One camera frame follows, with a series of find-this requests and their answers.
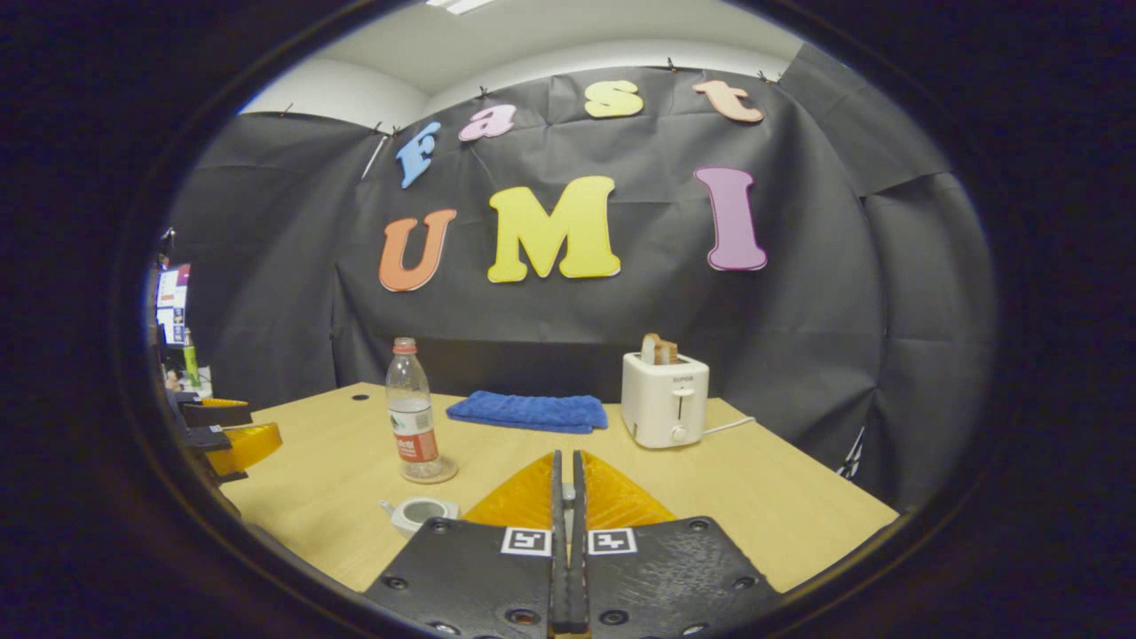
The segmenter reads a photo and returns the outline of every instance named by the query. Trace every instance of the power cord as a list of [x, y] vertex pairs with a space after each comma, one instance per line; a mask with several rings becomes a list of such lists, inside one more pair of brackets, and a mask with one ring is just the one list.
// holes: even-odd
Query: power cord
[[749, 416], [749, 417], [738, 420], [736, 422], [726, 424], [725, 426], [717, 426], [717, 428], [710, 429], [709, 431], [702, 431], [702, 434], [716, 433], [718, 431], [724, 431], [726, 429], [732, 429], [734, 426], [741, 426], [742, 424], [744, 424], [746, 422], [757, 422], [757, 420], [754, 420], [752, 416]]

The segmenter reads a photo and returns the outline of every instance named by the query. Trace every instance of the yellow object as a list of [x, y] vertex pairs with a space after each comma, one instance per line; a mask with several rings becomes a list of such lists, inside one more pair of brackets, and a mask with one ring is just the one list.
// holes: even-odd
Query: yellow object
[[675, 521], [670, 511], [627, 475], [587, 451], [583, 456], [588, 530]]
[[498, 211], [496, 262], [491, 282], [519, 282], [528, 267], [520, 263], [520, 247], [541, 277], [548, 277], [568, 242], [560, 273], [565, 277], [610, 277], [619, 273], [619, 258], [608, 235], [608, 194], [615, 180], [603, 175], [577, 177], [565, 186], [549, 215], [532, 189], [516, 186], [490, 198]]
[[[675, 520], [651, 493], [608, 463], [583, 453], [587, 488], [587, 528], [605, 530]], [[521, 468], [477, 503], [465, 520], [485, 525], [552, 528], [550, 453]]]
[[212, 397], [206, 397], [201, 400], [202, 406], [247, 406], [248, 404], [248, 401], [239, 399], [214, 399]]
[[584, 110], [592, 117], [624, 117], [643, 110], [638, 86], [626, 80], [596, 82], [584, 90]]
[[516, 528], [552, 528], [552, 457], [544, 457], [485, 496], [463, 517], [467, 522]]
[[[214, 406], [224, 406], [224, 404], [214, 404]], [[228, 438], [233, 448], [206, 453], [209, 464], [219, 476], [243, 473], [245, 468], [268, 457], [284, 443], [281, 440], [279, 426], [275, 423], [225, 431], [225, 437]]]

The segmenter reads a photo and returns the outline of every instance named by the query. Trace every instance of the wall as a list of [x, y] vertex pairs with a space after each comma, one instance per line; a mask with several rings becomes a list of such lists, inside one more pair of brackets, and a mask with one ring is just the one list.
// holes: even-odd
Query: wall
[[470, 76], [431, 97], [370, 68], [312, 58], [270, 84], [241, 113], [283, 111], [321, 115], [383, 130], [404, 127], [433, 113], [481, 94], [479, 85], [500, 89], [558, 73], [619, 67], [675, 65], [776, 78], [790, 60], [721, 44], [679, 40], [625, 40], [560, 49]]
[[492, 91], [558, 73], [620, 66], [666, 66], [668, 57], [679, 67], [744, 75], [758, 75], [758, 70], [761, 70], [772, 78], [784, 73], [790, 63], [768, 53], [680, 40], [625, 40], [586, 44], [534, 56], [471, 76], [429, 98], [420, 117], [479, 96], [479, 85]]
[[312, 114], [352, 122], [368, 128], [383, 121], [383, 130], [403, 126], [420, 117], [428, 97], [401, 80], [376, 70], [312, 58], [282, 75], [241, 113], [283, 111]]

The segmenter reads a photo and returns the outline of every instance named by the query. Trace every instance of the letter m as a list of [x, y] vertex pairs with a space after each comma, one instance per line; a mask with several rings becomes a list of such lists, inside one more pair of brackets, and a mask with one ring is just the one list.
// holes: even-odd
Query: letter m
[[609, 277], [619, 273], [619, 258], [608, 236], [608, 194], [616, 182], [602, 175], [573, 180], [565, 186], [552, 215], [545, 213], [531, 189], [506, 189], [492, 198], [498, 211], [496, 262], [491, 282], [519, 282], [528, 269], [520, 263], [520, 247], [536, 274], [548, 277], [565, 240], [560, 262], [565, 277]]

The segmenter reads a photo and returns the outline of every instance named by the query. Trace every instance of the white ceiling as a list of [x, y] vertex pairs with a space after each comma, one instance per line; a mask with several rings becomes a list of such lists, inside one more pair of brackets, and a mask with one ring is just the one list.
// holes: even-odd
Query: white ceiling
[[613, 40], [708, 42], [783, 60], [801, 47], [800, 39], [721, 0], [496, 0], [461, 16], [416, 2], [317, 56], [373, 68], [433, 96], [486, 69]]

